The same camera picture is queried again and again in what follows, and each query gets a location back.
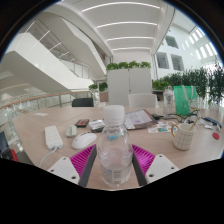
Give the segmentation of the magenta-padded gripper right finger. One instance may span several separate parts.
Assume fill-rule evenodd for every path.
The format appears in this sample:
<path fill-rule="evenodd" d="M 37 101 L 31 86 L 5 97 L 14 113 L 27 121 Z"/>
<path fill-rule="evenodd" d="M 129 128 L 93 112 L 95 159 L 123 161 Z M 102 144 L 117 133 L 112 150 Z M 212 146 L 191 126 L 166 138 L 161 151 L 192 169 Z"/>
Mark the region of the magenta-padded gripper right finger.
<path fill-rule="evenodd" d="M 165 155 L 154 155 L 136 145 L 133 146 L 132 163 L 140 186 L 145 186 L 179 170 Z"/>

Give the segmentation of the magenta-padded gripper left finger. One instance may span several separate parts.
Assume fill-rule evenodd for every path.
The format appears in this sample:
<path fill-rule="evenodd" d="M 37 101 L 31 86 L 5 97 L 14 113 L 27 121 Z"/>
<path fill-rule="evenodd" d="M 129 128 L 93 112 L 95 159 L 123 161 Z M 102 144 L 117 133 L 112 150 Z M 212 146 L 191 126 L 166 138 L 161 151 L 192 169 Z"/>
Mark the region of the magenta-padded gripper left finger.
<path fill-rule="evenodd" d="M 91 145 L 71 157 L 61 157 L 48 171 L 81 187 L 86 187 L 96 155 L 96 145 Z"/>

